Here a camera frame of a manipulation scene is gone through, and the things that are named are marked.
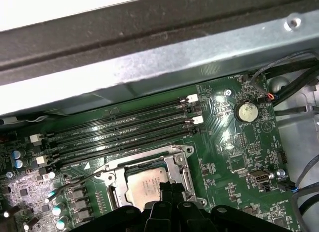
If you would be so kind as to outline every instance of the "white connector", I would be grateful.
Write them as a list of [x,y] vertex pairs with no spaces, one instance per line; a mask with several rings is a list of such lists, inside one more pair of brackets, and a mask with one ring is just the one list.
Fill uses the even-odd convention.
[[194,124],[194,125],[198,125],[198,124],[204,123],[204,118],[203,118],[203,116],[193,117],[192,120],[193,120],[193,124]]
[[36,162],[38,163],[38,165],[47,163],[47,159],[45,156],[39,156],[35,159],[36,159]]
[[42,141],[41,134],[35,134],[35,135],[30,136],[30,141],[32,143]]
[[198,95],[197,94],[189,95],[187,96],[187,99],[188,99],[188,103],[198,101]]

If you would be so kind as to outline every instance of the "capacitor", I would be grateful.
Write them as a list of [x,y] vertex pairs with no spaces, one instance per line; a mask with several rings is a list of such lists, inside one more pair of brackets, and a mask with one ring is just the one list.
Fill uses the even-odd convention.
[[258,107],[252,102],[242,102],[235,107],[235,116],[241,122],[253,122],[258,117]]
[[59,216],[61,214],[61,212],[64,210],[65,205],[64,203],[58,203],[53,209],[52,209],[52,213],[55,216]]
[[54,191],[51,191],[51,192],[48,194],[48,198],[46,198],[46,199],[44,200],[44,202],[49,203],[49,202],[50,202],[49,197],[51,197],[51,196],[53,196],[53,195],[55,195],[55,192],[54,192]]
[[24,230],[29,231],[36,223],[38,223],[38,221],[38,217],[33,217],[23,226]]
[[62,216],[56,223],[56,227],[61,230],[65,227],[65,225],[68,223],[69,218],[67,216]]
[[29,160],[27,158],[20,158],[18,160],[15,161],[14,166],[18,169],[27,166],[29,163]]
[[286,175],[286,171],[284,169],[278,169],[276,171],[277,176],[284,177]]
[[14,159],[20,159],[21,157],[25,156],[26,152],[24,149],[19,149],[19,150],[13,150],[12,151],[12,157]]
[[51,171],[51,172],[49,173],[49,178],[50,178],[50,179],[54,179],[54,178],[56,177],[56,175],[57,175],[57,172]]
[[11,207],[10,209],[8,209],[7,211],[4,212],[3,216],[6,218],[9,218],[11,216],[13,216],[15,213],[20,211],[20,206],[16,205]]

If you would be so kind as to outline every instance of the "ram slot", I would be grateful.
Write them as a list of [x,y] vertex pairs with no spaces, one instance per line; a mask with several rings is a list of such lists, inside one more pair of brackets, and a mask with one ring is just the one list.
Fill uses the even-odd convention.
[[147,112],[141,112],[138,114],[133,114],[131,116],[123,117],[115,120],[108,120],[107,122],[94,123],[94,125],[82,127],[75,130],[66,131],[63,133],[56,134],[54,138],[49,138],[49,142],[56,141],[61,143],[67,140],[79,139],[90,135],[91,133],[97,133],[98,131],[104,130],[113,130],[114,128],[123,128],[126,126],[136,125],[138,123],[143,123],[146,121],[156,120],[162,117],[178,115],[184,113],[187,109],[190,108],[178,107],[178,106],[168,106],[165,108],[157,108],[153,110],[148,110]]
[[64,144],[58,145],[57,149],[53,150],[57,150],[61,154],[69,153],[71,151],[97,146],[101,141],[112,142],[131,136],[136,136],[138,134],[148,133],[154,130],[167,128],[168,126],[172,126],[174,124],[178,125],[180,123],[184,123],[186,117],[187,116],[184,114],[178,116],[170,116],[166,118],[157,119],[152,122],[141,123],[137,126],[126,127],[120,130],[113,130],[107,133],[101,132],[95,134],[94,136],[86,137],[84,139],[66,142]]
[[98,151],[103,151],[103,150],[108,150],[108,149],[120,147],[120,146],[123,146],[123,145],[134,144],[134,143],[137,143],[139,141],[153,140],[154,138],[156,138],[158,136],[165,135],[165,134],[170,134],[170,133],[173,133],[175,131],[182,130],[185,127],[187,127],[186,123],[181,123],[180,125],[174,125],[174,126],[169,125],[167,128],[162,128],[160,130],[154,130],[152,132],[143,133],[143,134],[140,134],[140,135],[137,135],[137,136],[134,136],[134,137],[130,137],[130,138],[125,138],[125,139],[118,140],[118,141],[104,143],[104,144],[101,144],[99,146],[82,149],[82,150],[79,150],[79,151],[75,151],[73,153],[63,154],[63,155],[61,155],[61,159],[62,160],[67,160],[67,159],[70,159],[70,158],[73,158],[73,157],[83,156],[83,155],[91,154],[91,153],[98,152]]
[[[166,102],[166,103],[157,104],[157,105],[154,105],[154,106],[151,106],[151,107],[147,107],[147,108],[143,108],[143,109],[140,109],[140,110],[136,110],[133,113],[132,112],[127,112],[127,113],[119,112],[117,114],[114,114],[113,116],[116,116],[116,118],[121,119],[123,117],[132,116],[134,114],[145,113],[145,112],[148,112],[149,110],[158,110],[158,109],[162,109],[162,108],[166,108],[166,107],[177,106],[179,104],[180,104],[179,100],[169,101],[169,102]],[[95,125],[95,123],[99,124],[100,122],[108,122],[108,121],[110,121],[109,118],[107,118],[107,119],[97,119],[97,120],[90,121],[90,122],[87,122],[87,123],[84,123],[84,124],[81,124],[81,125],[78,125],[78,126],[74,126],[72,128],[55,131],[54,133],[51,133],[51,134],[54,136],[56,134],[68,132],[68,131],[70,131],[70,129],[71,130],[81,129],[81,128],[86,127],[86,126]]]
[[120,148],[116,148],[113,150],[103,150],[97,153],[92,153],[90,155],[84,155],[84,156],[78,156],[76,158],[71,158],[68,160],[63,160],[63,161],[59,161],[57,163],[57,168],[67,168],[69,166],[75,165],[75,164],[79,164],[81,162],[85,162],[88,160],[93,160],[93,159],[97,159],[106,155],[124,155],[127,153],[136,153],[139,150],[142,150],[143,148],[147,148],[149,146],[153,146],[154,143],[158,143],[161,144],[164,141],[170,140],[170,141],[174,141],[175,139],[180,139],[184,136],[193,136],[194,134],[197,133],[197,128],[196,127],[192,127],[192,128],[185,128],[183,130],[180,131],[176,131],[174,133],[171,134],[167,134],[167,135],[162,135],[156,138],[153,138],[152,140],[148,139],[148,140],[143,140],[143,141],[139,141],[133,145],[125,145],[122,146]]

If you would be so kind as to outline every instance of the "wire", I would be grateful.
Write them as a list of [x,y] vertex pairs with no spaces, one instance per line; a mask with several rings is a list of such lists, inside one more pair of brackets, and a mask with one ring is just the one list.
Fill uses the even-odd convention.
[[268,96],[268,98],[269,98],[270,100],[272,100],[272,101],[275,100],[275,97],[274,97],[273,94],[268,93],[267,96]]
[[307,172],[319,161],[319,154],[316,155],[315,157],[313,157],[308,164],[305,166],[305,168],[303,169],[303,171],[301,172],[301,174],[299,175],[299,177],[296,180],[296,187],[299,187],[300,182],[303,180],[303,178],[305,177],[305,175],[307,174]]
[[297,192],[293,193],[291,197],[291,205],[294,214],[296,215],[296,218],[300,224],[300,227],[303,232],[310,232],[302,215],[299,212],[299,207],[298,207],[298,198],[301,196],[305,196],[311,193],[319,192],[319,182],[313,183],[311,185],[308,185],[304,188],[301,188]]
[[276,106],[291,97],[317,76],[319,76],[319,64],[308,69],[306,72],[297,77],[293,82],[291,82],[288,86],[285,86],[283,89],[277,92],[279,99],[274,101],[273,106]]
[[[313,112],[318,114],[319,113],[319,107],[313,106]],[[275,116],[288,116],[288,115],[294,115],[294,114],[301,114],[307,112],[306,106],[300,106],[300,107],[293,107],[286,110],[281,111],[275,111]]]
[[318,60],[316,58],[310,58],[305,60],[300,60],[296,62],[290,62],[285,65],[275,66],[273,68],[269,68],[265,71],[266,79],[272,79],[277,76],[285,75],[288,73],[306,70],[318,64]]
[[45,120],[46,118],[48,118],[49,116],[39,116],[38,118],[36,118],[35,120],[32,120],[32,121],[30,121],[30,120],[25,120],[25,121],[27,121],[27,122],[41,122],[41,121],[43,121],[43,120]]
[[87,177],[84,177],[83,179],[77,181],[77,182],[74,182],[74,183],[67,183],[63,186],[60,186],[59,188],[55,189],[54,191],[52,191],[50,193],[50,196],[48,198],[45,199],[45,202],[48,203],[49,201],[53,200],[54,198],[58,197],[65,189],[67,188],[70,188],[70,187],[74,187],[74,186],[78,186],[84,182],[86,182],[88,179],[94,177],[94,176],[97,176],[99,174],[101,174],[102,172],[104,172],[104,170],[101,170],[101,171],[97,171]]
[[278,59],[278,60],[276,60],[276,61],[273,61],[273,62],[269,63],[268,65],[266,65],[266,66],[260,68],[260,69],[253,75],[253,77],[251,78],[250,84],[251,84],[253,87],[255,87],[258,91],[260,91],[260,92],[262,92],[263,94],[267,95],[268,92],[267,92],[264,88],[260,87],[260,86],[256,83],[257,77],[258,77],[261,73],[265,72],[267,69],[269,69],[269,68],[271,68],[271,67],[273,67],[273,66],[275,66],[275,65],[278,65],[279,63],[282,63],[282,62],[284,62],[284,61],[286,61],[286,60],[288,60],[288,59],[294,58],[294,57],[296,57],[296,56],[304,55],[304,54],[311,54],[311,55],[315,56],[315,58],[317,58],[317,59],[319,60],[319,55],[318,55],[316,52],[313,52],[313,51],[310,51],[310,50],[305,50],[305,51],[299,51],[299,52],[292,53],[292,54],[290,54],[290,55],[287,55],[287,56],[285,56],[285,57],[282,57],[282,58],[280,58],[280,59]]
[[301,206],[299,206],[300,214],[304,215],[304,213],[317,202],[319,202],[319,194],[316,194],[308,198],[305,202],[301,204]]

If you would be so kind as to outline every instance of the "mounting hole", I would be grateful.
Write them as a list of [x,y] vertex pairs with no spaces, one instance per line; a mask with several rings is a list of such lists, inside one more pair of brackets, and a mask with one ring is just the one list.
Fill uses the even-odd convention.
[[300,27],[301,25],[301,15],[297,13],[293,13],[289,15],[286,19],[286,22],[284,24],[284,28],[286,31],[293,31]]
[[298,26],[296,19],[293,19],[289,22],[289,26],[296,28]]

